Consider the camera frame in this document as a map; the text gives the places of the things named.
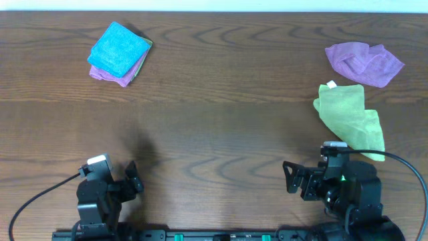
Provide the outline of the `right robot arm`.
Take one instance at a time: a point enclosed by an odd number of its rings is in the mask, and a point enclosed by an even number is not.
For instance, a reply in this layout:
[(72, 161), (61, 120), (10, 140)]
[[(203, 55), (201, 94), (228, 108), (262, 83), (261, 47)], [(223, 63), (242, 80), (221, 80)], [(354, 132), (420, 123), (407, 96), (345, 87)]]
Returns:
[(362, 161), (321, 161), (317, 167), (283, 162), (288, 193), (301, 189), (305, 201), (321, 201), (336, 222), (311, 228), (305, 240), (404, 240), (383, 215), (381, 181), (374, 165)]

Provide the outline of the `blue microfiber cloth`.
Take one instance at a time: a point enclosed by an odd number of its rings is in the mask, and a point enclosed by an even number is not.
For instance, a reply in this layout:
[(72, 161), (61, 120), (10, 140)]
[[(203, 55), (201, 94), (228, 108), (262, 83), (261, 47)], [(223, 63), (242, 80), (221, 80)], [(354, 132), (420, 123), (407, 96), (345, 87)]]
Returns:
[(88, 62), (121, 78), (149, 49), (142, 37), (114, 21), (92, 47)]

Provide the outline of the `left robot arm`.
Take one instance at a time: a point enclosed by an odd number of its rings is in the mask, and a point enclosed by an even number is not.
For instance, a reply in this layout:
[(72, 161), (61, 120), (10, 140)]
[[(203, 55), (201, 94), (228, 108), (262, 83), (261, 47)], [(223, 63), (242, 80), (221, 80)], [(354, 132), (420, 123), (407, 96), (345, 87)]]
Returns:
[(86, 178), (78, 186), (78, 213), (82, 239), (118, 237), (118, 219), (122, 203), (134, 200), (144, 191), (136, 163), (125, 169), (125, 178), (113, 180), (107, 161), (84, 165), (80, 172)]

